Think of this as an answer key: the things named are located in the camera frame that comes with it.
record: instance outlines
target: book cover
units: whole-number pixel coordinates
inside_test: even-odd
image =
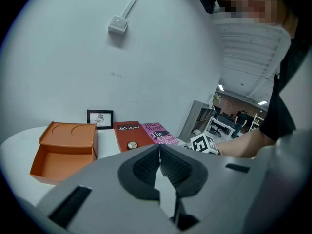
[[[145,123],[142,127],[155,144],[178,145],[179,143],[177,138],[159,123]]]
[[[114,131],[120,152],[128,151],[129,141],[135,141],[138,148],[154,144],[138,121],[114,122]]]

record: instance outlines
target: brown wall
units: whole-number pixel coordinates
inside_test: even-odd
[[[225,112],[229,115],[233,114],[235,117],[238,111],[245,110],[248,115],[253,116],[254,114],[257,113],[257,115],[263,119],[267,115],[267,112],[262,110],[261,113],[260,108],[255,107],[249,103],[243,102],[239,99],[224,94],[220,95],[221,95],[221,103],[213,103],[213,105],[216,107],[220,107],[221,113]]]

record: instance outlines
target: white ceiling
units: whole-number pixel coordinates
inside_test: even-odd
[[[290,46],[289,35],[280,27],[234,18],[218,8],[212,20],[224,43],[219,84],[225,93],[254,105],[269,102],[274,75]],[[268,105],[259,107],[266,110]]]

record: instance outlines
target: desk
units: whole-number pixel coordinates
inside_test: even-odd
[[[29,175],[46,127],[22,131],[0,146],[0,168],[13,193],[36,206],[54,185],[40,183]],[[113,129],[98,130],[97,159],[120,154]]]
[[[235,129],[230,127],[230,126],[228,126],[228,125],[226,125],[226,124],[224,124],[224,123],[222,123],[221,121],[218,121],[216,118],[211,117],[209,122],[208,122],[208,124],[207,124],[207,127],[206,127],[205,131],[209,132],[209,130],[211,129],[211,123],[212,122],[214,122],[215,124],[217,124],[219,126],[228,128],[230,130],[230,133],[226,136],[225,140],[226,141],[230,140],[230,137],[231,137],[232,133],[235,131]]]

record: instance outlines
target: gray plastic surface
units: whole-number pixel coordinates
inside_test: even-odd
[[[254,233],[261,229],[259,226],[268,227],[304,186],[311,168],[311,136],[311,131],[305,131],[283,137],[276,146],[261,149],[255,160],[215,156],[171,146],[203,163],[209,174],[197,195],[181,199],[185,212],[200,221],[184,233]],[[136,199],[118,180],[120,165],[148,148],[91,163],[51,190],[38,209],[49,215],[75,187],[81,185],[91,188],[92,192],[68,225],[67,230],[73,233],[180,233],[161,210],[158,201]],[[226,168],[229,163],[250,169],[247,173],[239,172]],[[290,192],[283,197],[285,189]],[[265,202],[275,204],[273,214],[270,212],[272,207]],[[271,217],[257,218],[257,213]]]

